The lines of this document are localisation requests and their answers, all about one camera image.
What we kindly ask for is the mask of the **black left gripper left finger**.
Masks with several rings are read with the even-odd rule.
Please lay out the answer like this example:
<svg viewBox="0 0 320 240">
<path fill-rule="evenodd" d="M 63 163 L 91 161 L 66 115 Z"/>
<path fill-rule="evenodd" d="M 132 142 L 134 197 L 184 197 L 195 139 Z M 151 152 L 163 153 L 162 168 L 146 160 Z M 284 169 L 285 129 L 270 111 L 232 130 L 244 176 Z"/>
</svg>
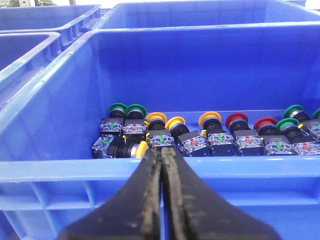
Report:
<svg viewBox="0 0 320 240">
<path fill-rule="evenodd" d="M 161 237 L 161 155 L 147 150 L 122 188 L 66 226 L 59 240 L 158 240 Z"/>
</svg>

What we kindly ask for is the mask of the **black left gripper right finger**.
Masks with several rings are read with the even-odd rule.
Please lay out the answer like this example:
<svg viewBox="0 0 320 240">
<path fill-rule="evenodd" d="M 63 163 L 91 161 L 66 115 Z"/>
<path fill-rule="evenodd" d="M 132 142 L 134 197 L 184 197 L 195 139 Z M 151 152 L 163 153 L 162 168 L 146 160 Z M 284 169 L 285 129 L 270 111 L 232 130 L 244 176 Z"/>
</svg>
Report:
<svg viewBox="0 0 320 240">
<path fill-rule="evenodd" d="M 281 239 L 269 224 L 211 189 L 175 148 L 162 148 L 161 173 L 170 240 Z"/>
</svg>

